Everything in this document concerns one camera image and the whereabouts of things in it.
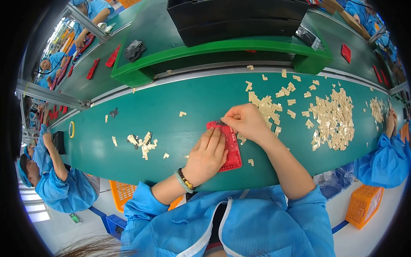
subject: beaded bracelet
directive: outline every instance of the beaded bracelet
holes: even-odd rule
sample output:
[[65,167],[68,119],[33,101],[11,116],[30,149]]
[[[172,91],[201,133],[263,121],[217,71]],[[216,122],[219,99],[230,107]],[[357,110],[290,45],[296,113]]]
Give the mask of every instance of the beaded bracelet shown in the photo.
[[192,184],[190,184],[188,182],[188,180],[184,177],[183,173],[182,173],[182,169],[179,168],[178,171],[174,172],[175,176],[177,177],[178,181],[180,182],[180,184],[184,187],[184,189],[189,192],[192,193],[193,190],[195,190],[196,188],[193,187]]

